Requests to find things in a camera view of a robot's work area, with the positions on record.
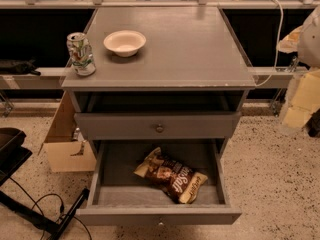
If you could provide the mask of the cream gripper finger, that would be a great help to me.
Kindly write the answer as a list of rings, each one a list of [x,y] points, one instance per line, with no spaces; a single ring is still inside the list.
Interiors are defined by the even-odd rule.
[[[302,32],[302,27],[299,26],[292,30],[288,35],[279,41],[277,44],[277,50],[282,53],[293,53],[301,52],[302,46],[300,42],[300,35]]]
[[[301,129],[320,109],[320,69],[312,68],[289,82],[286,102],[281,109],[281,124],[291,129]]]

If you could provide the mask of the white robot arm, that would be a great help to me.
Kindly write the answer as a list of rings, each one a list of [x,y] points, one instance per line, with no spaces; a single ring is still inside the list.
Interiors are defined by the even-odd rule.
[[[320,109],[320,6],[317,6],[303,24],[291,31],[277,45],[283,53],[296,52],[298,60],[310,67],[297,85],[288,88],[287,108],[281,115],[282,124],[302,128]]]

